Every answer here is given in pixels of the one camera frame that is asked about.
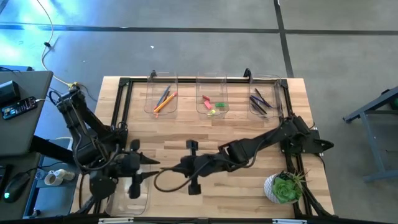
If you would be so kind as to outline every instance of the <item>clear plastic bin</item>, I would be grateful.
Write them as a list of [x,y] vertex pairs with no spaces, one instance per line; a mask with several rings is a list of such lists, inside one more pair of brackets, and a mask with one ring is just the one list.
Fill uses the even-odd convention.
[[[149,172],[150,165],[141,165],[141,170],[138,173],[140,171]],[[128,191],[131,185],[131,177],[119,178],[116,190],[110,196],[105,212],[112,216],[142,215],[148,206],[150,180],[152,178],[142,181],[139,198],[130,199]]]
[[277,75],[256,75],[250,80],[248,95],[249,119],[267,122],[282,115],[280,82],[281,79]]
[[[197,76],[197,111],[201,119],[222,119],[229,111],[226,74],[198,73]],[[211,109],[206,107],[210,99]]]
[[[148,76],[147,94],[144,111],[154,119],[176,118],[178,105],[178,78],[176,73],[156,72],[154,76]],[[174,93],[173,97],[158,113],[155,108],[162,104],[164,98]]]

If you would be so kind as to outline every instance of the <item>wooden table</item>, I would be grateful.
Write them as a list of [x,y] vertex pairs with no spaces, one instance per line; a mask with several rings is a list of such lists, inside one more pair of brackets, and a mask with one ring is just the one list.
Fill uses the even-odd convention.
[[[104,124],[111,123],[111,117],[120,77],[104,77],[95,115]],[[312,115],[305,91],[304,80],[288,79],[293,111],[300,115],[308,126],[312,126]],[[229,111],[224,119],[200,119],[196,111],[195,84],[178,84],[178,115],[175,119],[153,119],[143,108],[146,101],[146,83],[134,83],[129,107],[129,139],[141,140],[141,151],[148,157],[161,162],[151,170],[170,167],[179,163],[181,157],[190,153],[185,147],[187,139],[199,142],[199,154],[218,152],[217,146],[235,139],[253,138],[270,131],[278,119],[269,122],[248,119],[248,84],[228,84]],[[302,155],[304,168],[309,170],[306,178],[308,187],[326,211],[333,213],[330,193],[321,160]],[[199,178],[201,195],[189,195],[187,187],[172,193],[163,193],[153,186],[153,178],[146,183],[148,194],[138,200],[125,200],[130,208],[143,211],[142,217],[223,217],[223,218],[293,218],[290,204],[279,205],[268,200],[263,191],[265,179],[286,170],[284,155],[275,144],[257,154],[256,163],[249,169],[235,172],[221,172]],[[165,172],[159,177],[158,185],[164,189],[176,187],[186,179],[182,174]],[[117,195],[123,197],[123,184],[119,182]],[[88,178],[83,184],[83,201],[90,196]],[[78,188],[71,212],[78,209]],[[128,205],[115,205],[126,209]]]

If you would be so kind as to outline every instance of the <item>gray floor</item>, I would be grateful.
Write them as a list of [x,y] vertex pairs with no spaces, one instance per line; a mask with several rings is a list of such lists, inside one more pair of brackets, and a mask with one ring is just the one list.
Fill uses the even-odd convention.
[[[41,1],[55,24],[278,28],[271,0]],[[286,29],[398,30],[395,0],[280,0],[280,5]],[[9,0],[0,22],[48,20],[35,1]],[[35,26],[1,30],[5,54],[0,64],[41,70],[42,43],[49,34]],[[226,71],[232,76],[250,67],[254,73],[287,76],[279,34],[58,31],[54,40],[47,67],[68,82],[85,84],[95,96],[104,75],[147,75],[153,69],[184,75]],[[397,223],[398,179],[363,182],[362,176],[376,171],[366,133],[360,121],[345,124],[341,118],[398,84],[398,36],[287,35],[287,43],[294,77],[305,79],[321,136],[335,143],[325,153],[335,213]],[[67,90],[56,80],[52,87]],[[95,108],[94,101],[88,103]],[[36,133],[45,138],[68,135],[61,115],[47,102]],[[393,153],[391,158],[398,159]]]

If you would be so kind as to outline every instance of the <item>yellow pencil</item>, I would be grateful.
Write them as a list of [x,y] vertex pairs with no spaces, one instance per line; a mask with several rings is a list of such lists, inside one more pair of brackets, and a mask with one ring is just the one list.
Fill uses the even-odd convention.
[[156,107],[156,109],[154,110],[154,113],[158,113],[175,96],[177,96],[177,92],[173,93],[173,95],[169,96],[163,103],[161,103],[158,107]]

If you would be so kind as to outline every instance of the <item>white pot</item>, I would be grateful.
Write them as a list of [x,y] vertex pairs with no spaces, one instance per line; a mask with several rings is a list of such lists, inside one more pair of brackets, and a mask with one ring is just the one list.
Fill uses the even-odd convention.
[[[278,198],[272,193],[272,186],[274,185],[274,179],[278,176],[279,174],[274,174],[269,176],[266,181],[264,182],[264,193],[266,193],[266,196],[271,202],[274,203],[280,203]],[[297,202],[297,200],[291,201],[291,202],[286,202],[286,203],[294,203]]]

